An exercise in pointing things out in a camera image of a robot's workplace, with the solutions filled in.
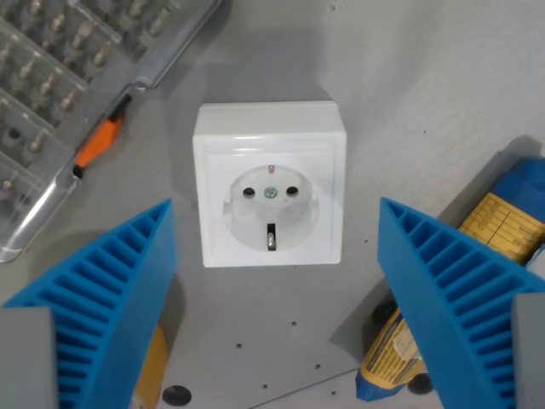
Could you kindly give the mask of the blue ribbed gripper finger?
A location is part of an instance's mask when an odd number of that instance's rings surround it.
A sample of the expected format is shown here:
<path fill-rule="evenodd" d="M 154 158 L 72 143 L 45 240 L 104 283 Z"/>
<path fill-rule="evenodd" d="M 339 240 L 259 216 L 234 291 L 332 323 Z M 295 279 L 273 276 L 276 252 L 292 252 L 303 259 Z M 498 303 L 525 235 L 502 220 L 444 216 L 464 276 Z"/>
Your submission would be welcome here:
<path fill-rule="evenodd" d="M 511 311 L 544 281 L 455 228 L 380 202 L 378 254 L 445 408 L 516 406 Z"/>
<path fill-rule="evenodd" d="M 175 272 L 171 200 L 101 235 L 12 296 L 53 315 L 61 408 L 126 408 Z"/>

